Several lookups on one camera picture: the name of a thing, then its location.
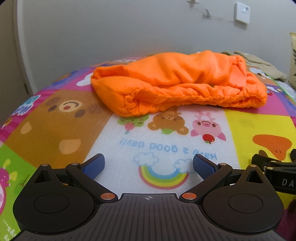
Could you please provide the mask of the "beige door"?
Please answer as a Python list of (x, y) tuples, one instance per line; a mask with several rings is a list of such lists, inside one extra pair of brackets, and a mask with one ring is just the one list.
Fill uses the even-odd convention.
[(1, 1), (1, 123), (37, 93), (24, 37), (24, 1)]

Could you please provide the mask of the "beige folded cloth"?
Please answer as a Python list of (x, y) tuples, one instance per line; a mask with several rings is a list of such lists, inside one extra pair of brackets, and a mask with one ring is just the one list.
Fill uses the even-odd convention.
[(255, 55), (247, 54), (247, 53), (240, 52), (240, 51), (234, 51), (234, 52), (223, 51), (222, 54), (242, 56), (248, 65), (251, 65), (251, 66), (254, 66), (254, 67), (260, 69), (261, 71), (263, 71), (265, 74), (267, 74), (272, 79), (280, 80), (282, 82), (285, 82), (287, 80), (287, 76), (284, 73), (282, 73), (281, 71), (279, 71), (274, 65), (260, 59), (259, 57), (255, 56)]

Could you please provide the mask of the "white wall socket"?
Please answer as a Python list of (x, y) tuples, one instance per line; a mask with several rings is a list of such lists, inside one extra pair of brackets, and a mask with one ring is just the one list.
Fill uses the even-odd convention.
[(199, 4), (200, 0), (187, 0), (187, 2), (191, 4)]

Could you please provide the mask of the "orange fleece garment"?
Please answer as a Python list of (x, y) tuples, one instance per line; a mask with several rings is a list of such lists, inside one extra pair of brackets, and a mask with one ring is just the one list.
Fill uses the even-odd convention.
[(266, 86), (237, 55), (209, 50), (191, 55), (161, 53), (126, 65), (97, 67), (91, 85), (100, 100), (122, 117), (200, 104), (259, 108)]

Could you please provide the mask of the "cream tote bag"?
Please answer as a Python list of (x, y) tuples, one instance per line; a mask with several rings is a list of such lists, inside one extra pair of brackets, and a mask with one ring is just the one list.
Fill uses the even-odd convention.
[(291, 43), (291, 59), (290, 59), (290, 75), (289, 75), (289, 83), (290, 85), (296, 89), (296, 33), (290, 33), (290, 37), (292, 39)]

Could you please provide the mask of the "colourful cartoon play mat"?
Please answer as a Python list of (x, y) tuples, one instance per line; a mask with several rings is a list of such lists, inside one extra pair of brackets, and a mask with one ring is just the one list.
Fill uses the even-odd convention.
[(123, 193), (180, 195), (201, 181), (193, 157), (244, 169), (254, 154), (290, 161), (295, 148), (295, 99), (263, 71), (261, 108), (185, 105), (123, 118), (91, 86), (94, 67), (73, 71), (23, 102), (1, 122), (1, 240), (19, 233), (13, 202), (37, 167), (64, 168), (105, 157), (97, 182)]

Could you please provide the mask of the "white wall box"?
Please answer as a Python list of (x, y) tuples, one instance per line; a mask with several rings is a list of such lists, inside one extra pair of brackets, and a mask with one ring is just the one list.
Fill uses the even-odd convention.
[(250, 23), (251, 8), (241, 2), (235, 3), (234, 20), (244, 24)]

